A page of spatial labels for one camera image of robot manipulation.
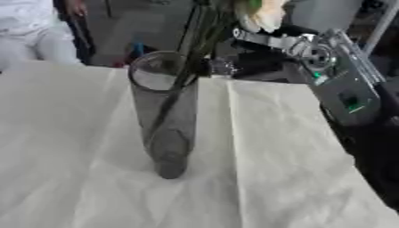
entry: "person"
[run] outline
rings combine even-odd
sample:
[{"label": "person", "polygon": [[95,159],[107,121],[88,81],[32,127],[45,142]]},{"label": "person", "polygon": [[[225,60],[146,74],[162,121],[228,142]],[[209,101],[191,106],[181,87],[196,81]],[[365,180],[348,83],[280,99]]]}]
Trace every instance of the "person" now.
[{"label": "person", "polygon": [[[60,1],[66,1],[69,13],[86,14],[83,0]],[[53,0],[0,0],[0,71],[29,60],[81,64]]]}]

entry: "robotic arm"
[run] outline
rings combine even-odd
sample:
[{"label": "robotic arm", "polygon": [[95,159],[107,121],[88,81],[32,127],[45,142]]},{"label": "robotic arm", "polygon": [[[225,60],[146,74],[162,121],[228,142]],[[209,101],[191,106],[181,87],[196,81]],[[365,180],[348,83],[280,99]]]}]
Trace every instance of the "robotic arm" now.
[{"label": "robotic arm", "polygon": [[272,37],[236,28],[236,39],[280,49],[370,186],[399,212],[399,79],[385,79],[345,32]]}]

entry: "table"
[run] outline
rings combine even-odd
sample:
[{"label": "table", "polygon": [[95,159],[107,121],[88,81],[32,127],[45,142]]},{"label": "table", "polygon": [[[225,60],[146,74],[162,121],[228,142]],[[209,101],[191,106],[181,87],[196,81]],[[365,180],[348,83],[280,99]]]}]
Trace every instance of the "table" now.
[{"label": "table", "polygon": [[0,227],[397,227],[305,85],[201,79],[183,178],[152,171],[126,71],[0,77]]}]

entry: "floor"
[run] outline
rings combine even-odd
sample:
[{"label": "floor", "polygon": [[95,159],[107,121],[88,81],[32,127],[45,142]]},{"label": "floor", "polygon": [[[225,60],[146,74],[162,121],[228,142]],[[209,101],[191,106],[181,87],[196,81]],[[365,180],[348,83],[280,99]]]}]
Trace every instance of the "floor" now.
[{"label": "floor", "polygon": [[111,66],[132,42],[175,50],[191,9],[190,0],[86,0],[89,28],[97,44],[94,65]]}]

